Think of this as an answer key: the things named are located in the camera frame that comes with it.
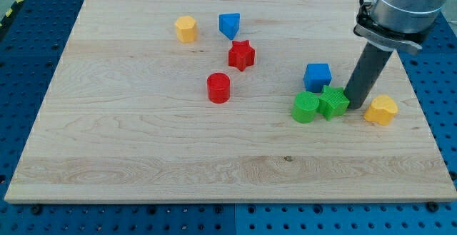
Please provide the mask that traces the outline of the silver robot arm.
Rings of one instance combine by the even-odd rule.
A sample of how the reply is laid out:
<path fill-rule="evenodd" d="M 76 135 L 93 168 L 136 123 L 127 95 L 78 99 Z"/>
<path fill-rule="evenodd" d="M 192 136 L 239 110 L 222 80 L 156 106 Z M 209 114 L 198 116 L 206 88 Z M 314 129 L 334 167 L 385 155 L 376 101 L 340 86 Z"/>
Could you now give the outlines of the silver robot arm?
<path fill-rule="evenodd" d="M 446 0 L 359 0 L 355 35 L 383 51 L 417 54 Z"/>

